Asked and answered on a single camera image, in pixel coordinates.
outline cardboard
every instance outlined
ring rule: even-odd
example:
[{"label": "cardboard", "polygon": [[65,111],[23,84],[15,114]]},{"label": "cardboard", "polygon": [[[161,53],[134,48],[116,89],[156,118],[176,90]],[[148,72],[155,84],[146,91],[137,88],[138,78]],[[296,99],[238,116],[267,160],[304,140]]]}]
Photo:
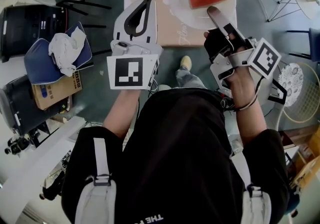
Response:
[{"label": "cardboard", "polygon": [[45,110],[81,90],[82,83],[79,71],[74,72],[72,77],[64,76],[55,83],[46,85],[32,84],[35,103],[41,110]]}]

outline white cloth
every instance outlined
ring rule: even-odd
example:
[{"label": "white cloth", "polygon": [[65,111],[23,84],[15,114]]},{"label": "white cloth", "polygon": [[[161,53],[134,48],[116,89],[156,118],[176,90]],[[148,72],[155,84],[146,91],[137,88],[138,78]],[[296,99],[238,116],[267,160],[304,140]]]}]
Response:
[{"label": "white cloth", "polygon": [[71,37],[65,33],[56,33],[49,44],[49,56],[53,60],[62,74],[72,77],[77,69],[73,65],[79,57],[86,40],[86,34],[78,27],[72,32]]}]

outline gray floor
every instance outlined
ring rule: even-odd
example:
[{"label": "gray floor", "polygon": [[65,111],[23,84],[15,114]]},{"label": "gray floor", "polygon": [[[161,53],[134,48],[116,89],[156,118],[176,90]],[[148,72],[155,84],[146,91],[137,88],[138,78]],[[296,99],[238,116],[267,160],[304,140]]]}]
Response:
[{"label": "gray floor", "polygon": [[[112,6],[112,10],[101,9],[84,5],[74,5],[75,7],[90,13],[83,16],[74,12],[69,13],[69,24],[81,21],[83,24],[106,25],[106,29],[87,28],[86,34],[91,45],[92,51],[100,51],[110,48],[110,42],[113,39],[113,27],[117,16],[123,11],[123,0],[88,0],[103,5]],[[276,7],[276,3],[265,0],[269,13]],[[290,11],[290,8],[297,8],[292,4],[288,9],[284,9],[284,14]],[[309,50],[308,36],[305,34],[286,33],[286,30],[308,30],[310,27],[320,27],[320,17],[309,20],[301,12],[295,12],[272,22],[266,22],[266,18],[261,9],[258,0],[237,0],[237,22],[238,28],[245,37],[253,36],[258,40],[264,37],[279,52],[284,53],[283,61],[286,63],[304,61],[300,58],[288,56],[285,53],[306,53]],[[210,62],[208,54],[204,47],[199,48],[166,48],[160,58],[159,72],[156,80],[159,84],[176,86],[175,70],[179,67],[182,56],[189,55],[192,59],[192,73],[199,76],[203,83],[209,89],[216,89],[216,83],[209,70]],[[108,80],[108,70],[106,56],[101,54],[93,58],[94,67],[81,71],[83,90],[76,94],[72,113],[84,117],[87,121],[102,122],[108,114],[115,98],[117,91],[110,90]],[[307,60],[312,67],[316,64]],[[141,105],[147,100],[148,93],[143,92],[140,97]],[[267,113],[273,107],[272,103],[265,104],[262,108]],[[290,122],[282,117],[280,122],[281,129],[297,128],[295,123]]]}]

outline black chair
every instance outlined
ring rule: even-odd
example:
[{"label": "black chair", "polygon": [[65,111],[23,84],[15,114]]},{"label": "black chair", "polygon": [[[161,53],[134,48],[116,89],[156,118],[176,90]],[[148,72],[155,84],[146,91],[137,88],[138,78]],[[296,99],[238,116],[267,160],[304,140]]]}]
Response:
[{"label": "black chair", "polygon": [[46,110],[37,107],[31,83],[26,75],[0,89],[0,113],[8,127],[19,136],[24,136],[47,119],[64,110],[68,98]]},{"label": "black chair", "polygon": [[39,38],[51,41],[67,27],[65,9],[45,5],[14,6],[0,13],[0,60],[24,56]]},{"label": "black chair", "polygon": [[306,33],[309,35],[310,54],[296,54],[289,53],[289,55],[311,60],[313,62],[320,62],[320,30],[310,28],[309,30],[287,30],[291,33]]}]

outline metal wire stand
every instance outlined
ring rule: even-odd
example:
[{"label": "metal wire stand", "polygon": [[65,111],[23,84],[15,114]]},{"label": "metal wire stand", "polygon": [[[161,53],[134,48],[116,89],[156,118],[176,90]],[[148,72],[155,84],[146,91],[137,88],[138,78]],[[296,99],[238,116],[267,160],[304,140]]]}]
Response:
[{"label": "metal wire stand", "polygon": [[282,18],[282,17],[284,17],[284,16],[287,16],[287,15],[289,15],[289,14],[293,14],[293,13],[301,10],[300,7],[299,7],[299,9],[297,9],[297,10],[294,10],[294,11],[291,11],[291,12],[286,13],[286,14],[284,14],[284,15],[278,16],[278,14],[279,14],[288,4],[292,4],[292,5],[298,5],[298,4],[297,4],[296,2],[291,2],[291,0],[289,0],[289,1],[273,0],[273,1],[275,1],[275,2],[277,3],[277,7],[276,7],[276,9],[273,11],[272,15],[269,16],[268,13],[267,13],[267,10],[266,10],[266,7],[265,7],[263,1],[262,1],[262,0],[259,0],[259,3],[260,3],[260,5],[261,5],[261,8],[263,9],[263,12],[264,12],[264,15],[265,15],[265,18],[266,18],[266,21],[267,21],[267,22],[272,22],[272,21],[274,21],[274,20],[277,20],[277,19],[279,19],[279,18]]}]

